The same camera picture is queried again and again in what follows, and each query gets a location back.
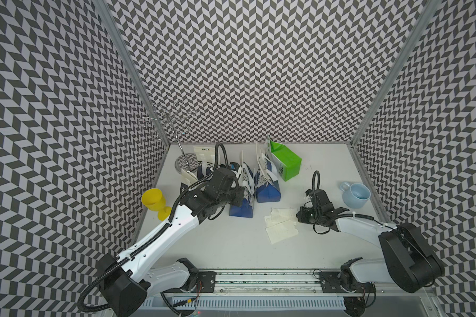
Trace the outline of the blue white bag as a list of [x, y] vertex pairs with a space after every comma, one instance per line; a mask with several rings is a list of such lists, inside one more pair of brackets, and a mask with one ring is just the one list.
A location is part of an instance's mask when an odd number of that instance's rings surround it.
[[268, 158], [264, 148], [255, 143], [258, 169], [254, 175], [255, 197], [258, 203], [279, 202], [282, 199], [275, 164]]
[[244, 189], [243, 199], [240, 207], [230, 207], [230, 216], [252, 219], [255, 201], [255, 183], [252, 170], [248, 164], [243, 161], [240, 164], [238, 173], [239, 184]]

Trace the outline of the cream receipt pile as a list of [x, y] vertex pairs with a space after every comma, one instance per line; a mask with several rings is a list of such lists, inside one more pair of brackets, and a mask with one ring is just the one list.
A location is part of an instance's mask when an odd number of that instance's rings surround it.
[[296, 209], [271, 209], [271, 214], [264, 218], [266, 232], [271, 244], [279, 243], [299, 234], [296, 228], [298, 223], [296, 214]]

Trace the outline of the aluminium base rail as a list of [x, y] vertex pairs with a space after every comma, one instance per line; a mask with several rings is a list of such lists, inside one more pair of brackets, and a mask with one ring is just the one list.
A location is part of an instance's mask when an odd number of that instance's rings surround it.
[[347, 291], [335, 269], [203, 269], [193, 291], [152, 295], [140, 312], [169, 306], [199, 316], [217, 313], [330, 311], [361, 316], [445, 316], [435, 292], [406, 293], [394, 284], [371, 283]]

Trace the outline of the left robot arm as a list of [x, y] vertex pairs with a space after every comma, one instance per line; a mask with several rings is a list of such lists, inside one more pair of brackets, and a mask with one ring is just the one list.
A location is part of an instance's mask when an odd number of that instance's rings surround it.
[[98, 277], [80, 294], [82, 313], [111, 309], [117, 316], [130, 316], [144, 301], [169, 289], [193, 288], [198, 270], [186, 258], [155, 269], [157, 260], [186, 233], [227, 204], [241, 206], [244, 187], [237, 173], [225, 167], [214, 171], [184, 190], [171, 214], [148, 235], [117, 256], [107, 254], [98, 261]]

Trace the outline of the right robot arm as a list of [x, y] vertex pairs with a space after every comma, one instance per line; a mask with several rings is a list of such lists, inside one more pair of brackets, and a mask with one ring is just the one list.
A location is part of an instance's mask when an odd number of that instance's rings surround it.
[[420, 228], [411, 223], [381, 223], [373, 216], [335, 208], [321, 189], [309, 189], [305, 194], [309, 200], [296, 214], [300, 223], [355, 236], [382, 251], [382, 258], [357, 257], [341, 265], [336, 280], [344, 292], [354, 293], [374, 283], [388, 283], [415, 293], [434, 285], [445, 274], [445, 265]]

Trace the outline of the yellow plastic cup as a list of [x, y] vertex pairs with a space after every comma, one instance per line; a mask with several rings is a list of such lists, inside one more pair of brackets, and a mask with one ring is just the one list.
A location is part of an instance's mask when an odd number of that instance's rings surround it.
[[171, 214], [171, 207], [167, 205], [162, 191], [158, 188], [152, 188], [144, 192], [141, 202], [148, 210], [156, 212], [160, 221], [166, 220]]

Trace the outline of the light blue mug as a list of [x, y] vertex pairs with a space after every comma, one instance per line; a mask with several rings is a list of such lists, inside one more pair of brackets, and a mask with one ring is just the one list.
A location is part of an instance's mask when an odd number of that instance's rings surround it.
[[339, 188], [343, 202], [351, 209], [362, 208], [372, 195], [370, 189], [361, 183], [342, 182]]

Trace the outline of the green white bag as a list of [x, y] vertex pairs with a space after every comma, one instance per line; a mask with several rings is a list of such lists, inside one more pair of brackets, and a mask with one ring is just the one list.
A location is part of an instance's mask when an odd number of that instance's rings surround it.
[[302, 159], [289, 147], [272, 141], [269, 137], [265, 142], [267, 157], [275, 164], [279, 175], [287, 182], [300, 173]]

